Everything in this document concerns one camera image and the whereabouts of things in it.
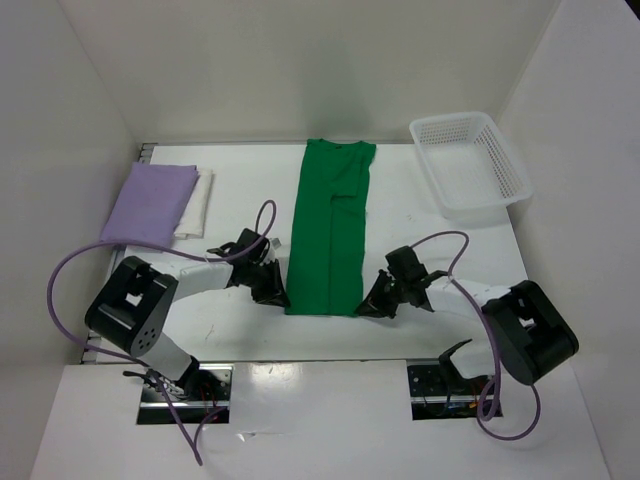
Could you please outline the green shirt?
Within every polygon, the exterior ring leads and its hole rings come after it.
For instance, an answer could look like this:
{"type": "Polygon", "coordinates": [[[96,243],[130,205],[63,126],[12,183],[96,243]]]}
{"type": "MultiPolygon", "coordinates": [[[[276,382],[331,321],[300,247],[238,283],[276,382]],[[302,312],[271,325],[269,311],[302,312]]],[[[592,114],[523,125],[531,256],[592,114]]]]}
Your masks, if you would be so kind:
{"type": "Polygon", "coordinates": [[[366,205],[376,146],[307,141],[286,279],[288,315],[355,315],[363,300],[366,205]]]}

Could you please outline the white t shirt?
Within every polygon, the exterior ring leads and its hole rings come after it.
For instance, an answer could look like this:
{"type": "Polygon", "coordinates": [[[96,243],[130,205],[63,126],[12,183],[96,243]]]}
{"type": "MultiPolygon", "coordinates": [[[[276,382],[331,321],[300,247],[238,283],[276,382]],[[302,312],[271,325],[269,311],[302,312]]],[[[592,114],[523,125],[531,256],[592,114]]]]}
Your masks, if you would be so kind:
{"type": "Polygon", "coordinates": [[[184,240],[202,238],[205,230],[206,212],[215,175],[210,169],[199,169],[182,217],[174,230],[173,238],[184,240]]]}

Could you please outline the purple shirt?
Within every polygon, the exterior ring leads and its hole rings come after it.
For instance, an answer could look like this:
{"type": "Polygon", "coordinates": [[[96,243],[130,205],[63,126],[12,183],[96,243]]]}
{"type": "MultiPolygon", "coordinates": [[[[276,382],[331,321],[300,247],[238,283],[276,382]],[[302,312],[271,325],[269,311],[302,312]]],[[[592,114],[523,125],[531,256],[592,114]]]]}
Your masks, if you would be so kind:
{"type": "Polygon", "coordinates": [[[195,166],[134,163],[99,240],[169,247],[197,179],[195,166]]]}

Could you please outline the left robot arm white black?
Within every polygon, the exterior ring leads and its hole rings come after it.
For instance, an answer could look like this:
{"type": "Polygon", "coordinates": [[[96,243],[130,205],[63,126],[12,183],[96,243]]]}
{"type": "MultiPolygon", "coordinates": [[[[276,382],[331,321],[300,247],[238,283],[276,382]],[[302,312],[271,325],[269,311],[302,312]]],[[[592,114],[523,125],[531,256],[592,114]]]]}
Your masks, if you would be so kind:
{"type": "Polygon", "coordinates": [[[125,258],[90,305],[85,324],[129,357],[164,378],[175,398],[200,394],[212,376],[199,360],[163,333],[173,303],[200,293],[231,287],[250,289],[255,303],[288,307],[290,300],[276,259],[209,258],[179,271],[162,273],[136,256],[125,258]]]}

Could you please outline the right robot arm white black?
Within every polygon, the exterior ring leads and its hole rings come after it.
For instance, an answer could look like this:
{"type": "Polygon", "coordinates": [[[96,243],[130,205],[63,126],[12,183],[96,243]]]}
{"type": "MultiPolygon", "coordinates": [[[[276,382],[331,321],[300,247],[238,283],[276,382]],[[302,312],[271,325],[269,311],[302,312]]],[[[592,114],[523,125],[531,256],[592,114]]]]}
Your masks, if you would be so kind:
{"type": "Polygon", "coordinates": [[[432,313],[484,319],[501,364],[517,382],[532,386],[579,351],[579,341],[562,315],[530,280],[491,286],[456,280],[437,270],[409,281],[381,270],[358,316],[393,318],[401,304],[432,313]]]}

